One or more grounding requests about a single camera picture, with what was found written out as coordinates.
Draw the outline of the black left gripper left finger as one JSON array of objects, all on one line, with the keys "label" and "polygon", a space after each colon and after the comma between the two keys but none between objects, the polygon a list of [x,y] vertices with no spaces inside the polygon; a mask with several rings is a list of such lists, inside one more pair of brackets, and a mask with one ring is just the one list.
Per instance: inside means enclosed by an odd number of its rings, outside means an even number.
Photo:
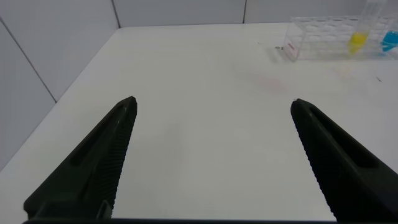
[{"label": "black left gripper left finger", "polygon": [[111,218],[137,101],[118,102],[24,202],[30,220]]}]

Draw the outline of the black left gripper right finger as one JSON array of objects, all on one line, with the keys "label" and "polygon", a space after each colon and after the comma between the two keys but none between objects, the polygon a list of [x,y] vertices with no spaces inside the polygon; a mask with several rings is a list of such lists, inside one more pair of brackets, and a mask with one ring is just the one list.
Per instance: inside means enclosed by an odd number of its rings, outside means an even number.
[{"label": "black left gripper right finger", "polygon": [[290,113],[325,200],[338,222],[396,222],[397,173],[315,105]]}]

